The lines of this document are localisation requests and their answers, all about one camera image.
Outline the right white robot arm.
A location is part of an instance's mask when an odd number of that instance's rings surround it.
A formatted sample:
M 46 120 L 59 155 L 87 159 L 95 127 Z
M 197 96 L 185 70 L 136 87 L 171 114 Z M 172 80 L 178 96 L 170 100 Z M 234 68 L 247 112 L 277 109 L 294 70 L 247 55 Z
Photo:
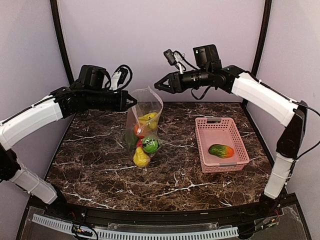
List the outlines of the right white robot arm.
M 276 159 L 264 188 L 264 198 L 255 205 L 255 213 L 266 217 L 275 208 L 276 199 L 291 178 L 306 131 L 307 104 L 272 89 L 252 73 L 235 65 L 169 73 L 154 84 L 157 90 L 171 94 L 188 89 L 214 87 L 243 98 L 261 108 L 285 127 L 276 145 Z

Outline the clear zip top bag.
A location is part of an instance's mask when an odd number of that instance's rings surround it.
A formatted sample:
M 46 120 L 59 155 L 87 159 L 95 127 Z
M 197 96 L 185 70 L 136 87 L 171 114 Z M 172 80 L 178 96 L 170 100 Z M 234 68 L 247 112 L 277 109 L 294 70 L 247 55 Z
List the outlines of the clear zip top bag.
M 137 104 L 127 112 L 125 140 L 133 163 L 144 168 L 162 146 L 158 125 L 164 103 L 150 87 L 136 89 L 131 95 Z

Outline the red toy apple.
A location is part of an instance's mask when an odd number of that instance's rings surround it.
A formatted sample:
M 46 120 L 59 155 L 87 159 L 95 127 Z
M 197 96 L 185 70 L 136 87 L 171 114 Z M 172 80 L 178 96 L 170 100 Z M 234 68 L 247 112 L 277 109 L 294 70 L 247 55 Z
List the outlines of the red toy apple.
M 137 147 L 137 148 L 143 148 L 142 139 L 139 139 L 139 140 L 137 141 L 136 147 Z

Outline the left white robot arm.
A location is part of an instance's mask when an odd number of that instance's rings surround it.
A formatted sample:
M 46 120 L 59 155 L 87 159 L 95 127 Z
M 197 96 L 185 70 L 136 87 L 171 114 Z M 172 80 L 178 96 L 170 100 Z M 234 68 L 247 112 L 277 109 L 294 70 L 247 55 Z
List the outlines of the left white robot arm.
M 42 100 L 0 122 L 0 179 L 10 181 L 51 205 L 60 218 L 67 218 L 70 206 L 59 199 L 57 190 L 30 171 L 12 150 L 19 141 L 42 127 L 86 110 L 124 112 L 137 104 L 126 90 L 92 90 L 61 87 Z

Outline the green toy pepper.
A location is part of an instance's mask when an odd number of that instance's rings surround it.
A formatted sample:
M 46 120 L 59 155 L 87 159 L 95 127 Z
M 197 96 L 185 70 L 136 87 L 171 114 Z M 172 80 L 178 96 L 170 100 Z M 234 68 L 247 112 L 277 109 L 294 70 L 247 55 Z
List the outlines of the green toy pepper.
M 138 141 L 139 141 L 139 138 L 136 135 L 129 135 L 126 140 L 128 148 L 134 149 Z

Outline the pink plastic basket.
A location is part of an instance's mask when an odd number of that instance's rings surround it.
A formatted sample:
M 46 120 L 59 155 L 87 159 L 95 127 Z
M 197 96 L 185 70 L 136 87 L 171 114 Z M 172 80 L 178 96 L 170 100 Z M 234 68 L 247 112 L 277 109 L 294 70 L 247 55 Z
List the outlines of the pink plastic basket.
M 195 134 L 203 173 L 241 171 L 250 158 L 230 117 L 197 117 Z

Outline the toy orange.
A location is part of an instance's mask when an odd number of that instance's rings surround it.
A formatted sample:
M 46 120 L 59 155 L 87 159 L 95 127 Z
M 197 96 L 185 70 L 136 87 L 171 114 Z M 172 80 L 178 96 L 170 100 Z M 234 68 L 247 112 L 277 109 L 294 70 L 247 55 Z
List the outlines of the toy orange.
M 133 128 L 133 132 L 134 134 L 138 137 L 138 138 L 143 138 L 143 129 L 139 127 L 138 124 L 136 124 Z

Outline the green orange toy mango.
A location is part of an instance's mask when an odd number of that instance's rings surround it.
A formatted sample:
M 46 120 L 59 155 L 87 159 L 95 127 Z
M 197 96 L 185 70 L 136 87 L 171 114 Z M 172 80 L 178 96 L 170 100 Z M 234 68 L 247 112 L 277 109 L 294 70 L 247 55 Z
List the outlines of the green orange toy mango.
M 208 153 L 221 159 L 231 158 L 234 155 L 234 149 L 227 145 L 213 144 L 209 147 Z

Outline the yellow toy pepper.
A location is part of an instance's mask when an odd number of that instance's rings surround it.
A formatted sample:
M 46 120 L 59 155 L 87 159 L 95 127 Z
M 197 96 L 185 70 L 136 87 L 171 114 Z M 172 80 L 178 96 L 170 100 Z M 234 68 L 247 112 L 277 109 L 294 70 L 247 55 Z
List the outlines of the yellow toy pepper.
M 137 167 L 146 167 L 150 163 L 150 157 L 144 152 L 142 147 L 137 147 L 133 156 L 133 162 Z

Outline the green toy watermelon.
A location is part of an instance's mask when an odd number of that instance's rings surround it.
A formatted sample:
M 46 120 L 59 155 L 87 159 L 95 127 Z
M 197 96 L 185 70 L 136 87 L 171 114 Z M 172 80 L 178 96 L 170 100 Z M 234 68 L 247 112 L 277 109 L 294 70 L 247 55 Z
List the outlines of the green toy watermelon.
M 150 136 L 146 136 L 142 139 L 142 148 L 148 154 L 154 154 L 160 148 L 159 141 Z

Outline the yellow toy banana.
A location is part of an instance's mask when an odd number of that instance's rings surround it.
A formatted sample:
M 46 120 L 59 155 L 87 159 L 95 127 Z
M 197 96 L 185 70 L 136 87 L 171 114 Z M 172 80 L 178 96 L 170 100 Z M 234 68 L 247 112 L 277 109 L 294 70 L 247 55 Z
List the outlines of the yellow toy banana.
M 143 128 L 147 126 L 151 130 L 155 130 L 158 127 L 157 112 L 150 112 L 143 116 L 138 117 L 139 127 Z

